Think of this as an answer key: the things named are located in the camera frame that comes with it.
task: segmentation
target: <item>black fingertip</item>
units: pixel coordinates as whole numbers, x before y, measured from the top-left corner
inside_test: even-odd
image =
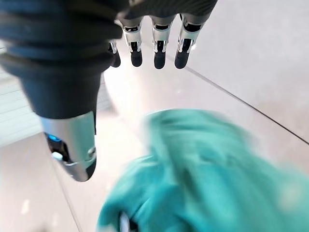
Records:
[[[156,69],[162,69],[165,65],[165,52],[158,51],[154,53],[154,63]]]
[[[88,179],[90,179],[92,177],[93,173],[95,172],[96,165],[97,165],[97,158],[95,158],[93,163],[86,169]]]
[[[112,67],[118,68],[120,66],[120,64],[121,64],[121,60],[120,60],[120,56],[119,56],[118,51],[116,52],[116,54],[114,54],[114,59],[115,59],[115,61],[112,64]]]
[[[187,65],[188,58],[189,58],[189,53],[187,53],[186,51],[183,51],[183,52],[177,51],[177,54],[175,57],[175,67],[177,69],[183,69]]]
[[[131,52],[131,62],[133,64],[133,66],[135,66],[135,67],[139,67],[142,64],[143,58],[142,58],[142,55],[141,55],[141,51]]]

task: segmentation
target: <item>robotic hand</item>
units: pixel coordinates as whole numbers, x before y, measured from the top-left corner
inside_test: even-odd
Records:
[[[3,68],[18,77],[40,117],[52,156],[77,181],[96,167],[96,103],[101,73],[120,65],[122,36],[142,63],[141,21],[153,22],[154,65],[161,69],[169,31],[181,14],[175,66],[183,68],[217,0],[0,0]]]

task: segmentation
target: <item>silver thumb segment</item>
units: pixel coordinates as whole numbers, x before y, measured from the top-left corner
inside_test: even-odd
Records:
[[[93,112],[67,119],[41,117],[41,122],[52,157],[76,181],[87,181],[97,162]]]

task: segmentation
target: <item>blue light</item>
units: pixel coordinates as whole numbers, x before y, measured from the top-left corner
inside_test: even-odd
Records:
[[[59,142],[61,141],[61,139],[57,138],[56,136],[53,136],[51,134],[48,135],[48,138],[50,138],[51,140],[55,141],[55,142]]]

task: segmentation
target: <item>teal cloth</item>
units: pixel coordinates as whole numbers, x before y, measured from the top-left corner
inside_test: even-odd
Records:
[[[309,182],[253,155],[248,135],[202,110],[147,118],[149,154],[111,191],[98,228],[124,211],[139,232],[308,232]]]

